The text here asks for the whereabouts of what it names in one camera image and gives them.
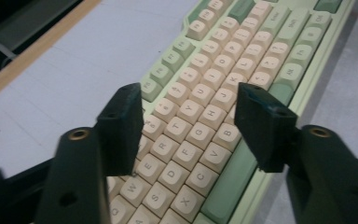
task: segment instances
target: table surface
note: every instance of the table surface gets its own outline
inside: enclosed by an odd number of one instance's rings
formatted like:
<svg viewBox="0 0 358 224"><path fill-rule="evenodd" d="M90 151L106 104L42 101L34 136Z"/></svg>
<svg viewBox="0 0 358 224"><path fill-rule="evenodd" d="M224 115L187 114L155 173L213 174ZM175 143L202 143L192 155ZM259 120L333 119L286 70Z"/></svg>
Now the table surface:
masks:
<svg viewBox="0 0 358 224"><path fill-rule="evenodd" d="M53 157L68 130L93 126L116 90L137 82L197 4L102 0L0 90L0 167L12 176ZM358 157L358 2L302 123L334 130ZM294 223L277 175L255 223Z"/></svg>

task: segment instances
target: brass insert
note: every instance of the brass insert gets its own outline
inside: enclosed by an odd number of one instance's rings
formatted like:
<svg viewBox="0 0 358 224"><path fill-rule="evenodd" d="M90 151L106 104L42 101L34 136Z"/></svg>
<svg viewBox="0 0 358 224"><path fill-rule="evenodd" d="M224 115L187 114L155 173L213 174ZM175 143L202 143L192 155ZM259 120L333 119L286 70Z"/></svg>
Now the brass insert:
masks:
<svg viewBox="0 0 358 224"><path fill-rule="evenodd" d="M73 141L85 139L87 136L89 136L90 132L85 129L79 129L76 131L73 131L69 134L69 139Z"/></svg>
<svg viewBox="0 0 358 224"><path fill-rule="evenodd" d="M312 128L310 129L310 133L313 135L316 135L318 137L331 137L331 134L329 131L321 128Z"/></svg>

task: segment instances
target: wooden edge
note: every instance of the wooden edge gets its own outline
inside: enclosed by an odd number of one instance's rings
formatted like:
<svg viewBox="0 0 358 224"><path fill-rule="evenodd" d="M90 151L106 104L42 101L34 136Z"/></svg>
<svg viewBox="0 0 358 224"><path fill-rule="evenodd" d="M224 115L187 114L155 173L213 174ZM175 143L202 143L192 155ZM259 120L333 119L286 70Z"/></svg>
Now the wooden edge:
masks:
<svg viewBox="0 0 358 224"><path fill-rule="evenodd" d="M0 91L86 16L101 0L83 0L13 62L0 71Z"/></svg>

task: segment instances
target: mechanical keyboard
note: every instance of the mechanical keyboard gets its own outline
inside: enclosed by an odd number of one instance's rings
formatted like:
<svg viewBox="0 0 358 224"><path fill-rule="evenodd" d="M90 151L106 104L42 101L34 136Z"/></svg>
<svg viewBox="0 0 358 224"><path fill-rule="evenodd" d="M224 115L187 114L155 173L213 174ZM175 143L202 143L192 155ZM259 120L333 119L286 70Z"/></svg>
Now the mechanical keyboard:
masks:
<svg viewBox="0 0 358 224"><path fill-rule="evenodd" d="M199 1L141 80L134 174L107 178L112 222L251 222L271 175L256 170L234 125L238 83L300 116L353 4Z"/></svg>

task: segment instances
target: green keycap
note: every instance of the green keycap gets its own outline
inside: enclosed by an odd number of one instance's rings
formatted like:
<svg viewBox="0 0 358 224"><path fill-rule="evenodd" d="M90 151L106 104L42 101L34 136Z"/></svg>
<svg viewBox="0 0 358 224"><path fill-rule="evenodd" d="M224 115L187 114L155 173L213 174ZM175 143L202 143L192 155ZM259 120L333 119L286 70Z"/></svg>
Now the green keycap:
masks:
<svg viewBox="0 0 358 224"><path fill-rule="evenodd" d="M267 31L275 36L281 29L284 21L289 15L290 10L286 6L276 6L271 10L266 20L260 27L260 31Z"/></svg>
<svg viewBox="0 0 358 224"><path fill-rule="evenodd" d="M217 224L227 223L255 171L255 166L255 156L240 141L201 207L202 214Z"/></svg>
<svg viewBox="0 0 358 224"><path fill-rule="evenodd" d="M319 27L308 27L303 30L296 44L309 45L313 49L318 47L319 42L322 39L323 31Z"/></svg>
<svg viewBox="0 0 358 224"><path fill-rule="evenodd" d="M207 218L202 213L199 213L197 215L196 219L194 219L193 224L214 224L214 222L211 221L209 218Z"/></svg>
<svg viewBox="0 0 358 224"><path fill-rule="evenodd" d="M231 11L229 11L228 16L241 24L254 5L254 0L239 0Z"/></svg>
<svg viewBox="0 0 358 224"><path fill-rule="evenodd" d="M194 10L187 16L188 24L190 24L191 22L193 22L194 20L196 20L199 17L200 12L202 12L202 10L208 6L209 2L210 2L210 0L202 0L194 8Z"/></svg>
<svg viewBox="0 0 358 224"><path fill-rule="evenodd" d="M313 55L313 49L309 45L296 45L290 51L286 63L298 63L302 67L307 67Z"/></svg>
<svg viewBox="0 0 358 224"><path fill-rule="evenodd" d="M173 76L173 72L164 64L157 63L152 67L150 78L155 80L159 85L165 86Z"/></svg>
<svg viewBox="0 0 358 224"><path fill-rule="evenodd" d="M184 61L182 56L173 49L167 50L164 55L162 55L162 64L167 66L174 73L182 66Z"/></svg>
<svg viewBox="0 0 358 224"><path fill-rule="evenodd" d="M331 21L331 14L326 11L315 11L307 23L307 27L318 27L323 31Z"/></svg>
<svg viewBox="0 0 358 224"><path fill-rule="evenodd" d="M162 87L155 80L148 77L141 81L141 90L142 98L148 102L152 102L161 92Z"/></svg>
<svg viewBox="0 0 358 224"><path fill-rule="evenodd" d="M287 18L274 42L283 42L292 47L302 28L307 22L309 11L306 8L296 8Z"/></svg>
<svg viewBox="0 0 358 224"><path fill-rule="evenodd" d="M336 13L342 0L319 0L314 10L316 11L328 11L330 13Z"/></svg>
<svg viewBox="0 0 358 224"><path fill-rule="evenodd" d="M175 40L172 48L180 55L182 55L184 59L186 59L191 54L191 52L193 52L195 47L191 44L190 41L186 40L185 38L180 38Z"/></svg>
<svg viewBox="0 0 358 224"><path fill-rule="evenodd" d="M289 105L289 102L292 100L293 94L295 93L292 88L280 83L272 84L268 92L284 105Z"/></svg>
<svg viewBox="0 0 358 224"><path fill-rule="evenodd" d="M304 69L301 65L297 63L286 63L275 78L274 83L284 84L292 88L292 90L295 90L303 74Z"/></svg>

